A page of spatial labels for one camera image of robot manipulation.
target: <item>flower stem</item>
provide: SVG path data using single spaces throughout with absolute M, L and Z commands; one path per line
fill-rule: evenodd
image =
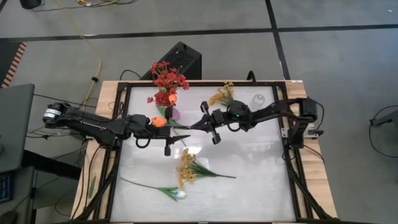
M 152 187 L 152 186 L 148 186 L 148 185 L 144 185 L 144 184 L 138 184 L 138 183 L 135 183 L 135 182 L 133 182 L 133 181 L 131 181 L 131 180 L 126 180 L 126 179 L 124 179 L 123 177 L 120 177 L 120 179 L 122 179 L 122 180 L 124 180 L 124 181 L 126 181 L 126 182 L 129 182 L 129 183 L 132 183 L 132 184 L 141 186 L 141 187 L 148 187 L 148 188 L 152 188 L 152 189 L 158 190 L 157 187 Z
M 219 175 L 219 174 L 217 174 L 217 176 L 218 176 L 218 177 L 227 177 L 227 178 L 234 178 L 234 179 L 236 179 L 236 177 L 228 176 L 228 175 Z

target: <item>metal bracket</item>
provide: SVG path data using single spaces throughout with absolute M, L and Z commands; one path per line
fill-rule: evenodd
M 288 128 L 280 129 L 280 134 L 282 135 L 282 138 L 287 138 L 287 130 L 288 130 Z M 309 126 L 307 126 L 307 128 L 305 129 L 305 131 L 303 133 L 303 138 L 318 139 L 319 135 L 315 134 L 315 133 L 311 133 L 312 131 L 315 131 L 315 128 L 310 128 Z

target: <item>white table surface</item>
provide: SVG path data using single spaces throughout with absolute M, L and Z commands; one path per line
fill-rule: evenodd
M 191 125 L 203 113 L 200 104 L 216 93 L 215 86 L 191 86 L 178 91 L 177 109 L 180 124 Z M 155 87 L 134 87 L 128 113 L 158 116 L 155 103 L 147 103 Z M 264 106 L 274 102 L 269 86 L 236 86 L 234 99 L 251 105 L 255 94 L 265 96 Z M 209 111 L 226 108 L 210 106 Z M 247 133 L 233 133 L 227 127 L 218 128 L 221 142 L 213 145 L 211 133 L 177 130 L 206 166 L 217 174 L 232 175 L 237 179 L 205 177 L 186 183 L 186 199 L 178 202 L 162 192 L 140 187 L 124 179 L 154 187 L 178 186 L 175 170 L 184 149 L 182 142 L 171 146 L 172 154 L 164 156 L 165 141 L 152 140 L 145 149 L 135 145 L 135 138 L 123 142 L 118 180 L 115 189 L 111 221 L 184 222 L 184 221 L 292 221 L 294 210 L 289 181 L 282 160 L 282 141 L 276 119 L 259 123 Z

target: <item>black box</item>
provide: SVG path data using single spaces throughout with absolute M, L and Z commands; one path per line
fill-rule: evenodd
M 183 42 L 178 42 L 159 62 L 164 60 L 170 63 L 169 68 L 178 69 L 182 66 L 179 73 L 184 74 L 187 80 L 201 80 L 201 53 L 193 50 Z M 141 80 L 152 80 L 150 70 Z

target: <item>red artificial flower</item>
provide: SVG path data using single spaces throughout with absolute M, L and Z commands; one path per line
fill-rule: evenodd
M 182 86 L 182 89 L 183 90 L 189 90 L 189 83 L 185 83 L 183 86 Z
M 157 79 L 154 81 L 155 85 L 160 86 L 160 87 L 164 87 L 165 86 L 165 82 L 161 77 L 157 77 Z
M 156 100 L 156 105 L 157 106 L 171 106 L 171 103 L 169 101 L 169 92 L 163 92 L 163 91 L 158 91 L 155 94 L 155 100 Z
M 175 81 L 177 79 L 177 75 L 174 73 L 169 73 L 167 74 L 167 78 L 171 79 L 172 81 Z
M 157 68 L 157 62 L 154 62 L 151 66 L 150 66 L 150 72 L 155 75 L 156 74 L 156 68 Z
M 166 86 L 172 84 L 172 80 L 169 79 L 168 77 L 167 77 L 165 80 L 163 80 L 163 82 L 164 82 L 164 84 L 165 84 Z
M 165 78 L 167 78 L 167 74 L 169 74 L 168 71 L 163 70 L 163 71 L 160 72 L 160 77 L 161 77 L 162 79 L 165 79 Z
M 177 82 L 180 85 L 184 85 L 185 84 L 185 80 L 186 80 L 185 75 L 182 75 L 182 74 L 177 75 Z
M 177 94 L 176 90 L 177 90 L 177 87 L 175 87 L 175 86 L 170 87 L 170 91 L 169 91 L 170 95 Z

